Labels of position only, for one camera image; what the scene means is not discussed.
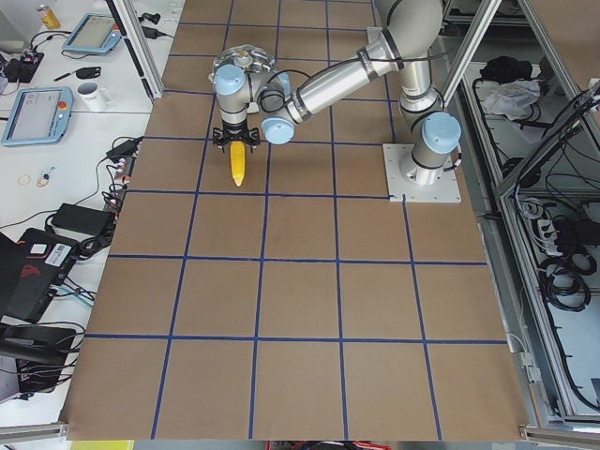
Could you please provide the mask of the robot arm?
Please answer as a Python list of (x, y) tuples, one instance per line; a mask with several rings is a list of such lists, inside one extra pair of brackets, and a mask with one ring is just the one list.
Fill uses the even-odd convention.
[(296, 126), (350, 94), (395, 71), (400, 76), (399, 109), (413, 136), (411, 153), (399, 163), (402, 177), (431, 186), (446, 172), (458, 147), (458, 120), (444, 112), (443, 97), (431, 79), (430, 46), (443, 24), (443, 4), (378, 1), (382, 26), (353, 56), (310, 75), (293, 87), (274, 55), (244, 44), (217, 56), (210, 80), (222, 125), (213, 130), (215, 146), (230, 155), (232, 180), (244, 182), (246, 152), (260, 145), (288, 143)]

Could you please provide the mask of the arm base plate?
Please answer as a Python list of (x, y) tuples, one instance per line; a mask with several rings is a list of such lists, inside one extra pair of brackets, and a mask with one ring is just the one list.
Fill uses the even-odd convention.
[(396, 203), (460, 203), (457, 175), (450, 155), (441, 168), (424, 169), (413, 161), (413, 145), (382, 146), (388, 198)]

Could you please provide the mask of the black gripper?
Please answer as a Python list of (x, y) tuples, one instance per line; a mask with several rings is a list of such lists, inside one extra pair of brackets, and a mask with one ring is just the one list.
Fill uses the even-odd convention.
[(249, 128), (247, 122), (239, 124), (222, 123), (222, 127), (214, 127), (212, 130), (212, 144), (218, 147), (221, 153), (224, 153), (224, 148), (232, 142), (242, 142), (250, 147), (250, 153), (260, 145), (260, 132), (254, 128)]

